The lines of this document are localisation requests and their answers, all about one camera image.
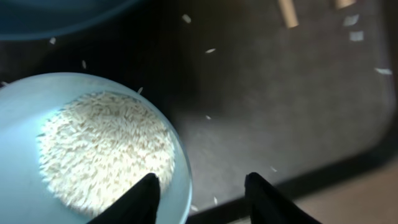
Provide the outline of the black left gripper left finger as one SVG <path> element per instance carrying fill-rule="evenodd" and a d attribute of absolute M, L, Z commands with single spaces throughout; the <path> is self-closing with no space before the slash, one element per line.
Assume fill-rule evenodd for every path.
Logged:
<path fill-rule="evenodd" d="M 159 179 L 149 173 L 88 224 L 155 224 L 159 202 Z"/>

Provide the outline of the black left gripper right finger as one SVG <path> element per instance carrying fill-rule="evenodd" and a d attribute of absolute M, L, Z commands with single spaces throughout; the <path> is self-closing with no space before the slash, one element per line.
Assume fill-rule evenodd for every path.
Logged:
<path fill-rule="evenodd" d="M 253 224 L 320 224 L 256 172 L 245 178 L 245 201 Z"/>

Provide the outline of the white rice pile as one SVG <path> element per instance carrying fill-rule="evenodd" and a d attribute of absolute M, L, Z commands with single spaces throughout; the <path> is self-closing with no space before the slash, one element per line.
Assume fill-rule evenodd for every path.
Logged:
<path fill-rule="evenodd" d="M 175 147 L 167 125 L 146 105 L 108 91 L 65 104 L 37 136 L 40 174 L 64 205 L 96 217 L 145 175 L 167 190 Z"/>

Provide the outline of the light blue bowl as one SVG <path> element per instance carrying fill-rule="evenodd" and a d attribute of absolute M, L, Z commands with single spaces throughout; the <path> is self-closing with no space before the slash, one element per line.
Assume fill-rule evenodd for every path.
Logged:
<path fill-rule="evenodd" d="M 1 223 L 88 223 L 91 219 L 56 199 L 39 174 L 36 137 L 64 104 L 81 95 L 111 91 L 140 100 L 174 136 L 175 170 L 162 194 L 157 224 L 184 224 L 192 201 L 192 173 L 187 154 L 168 119 L 132 89 L 83 73 L 46 73 L 1 88 Z"/>

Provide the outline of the dark blue plate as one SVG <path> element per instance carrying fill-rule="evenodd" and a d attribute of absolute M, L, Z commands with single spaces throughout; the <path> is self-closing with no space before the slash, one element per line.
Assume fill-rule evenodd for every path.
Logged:
<path fill-rule="evenodd" d="M 1 40 L 47 39 L 106 22 L 140 0 L 1 0 Z"/>

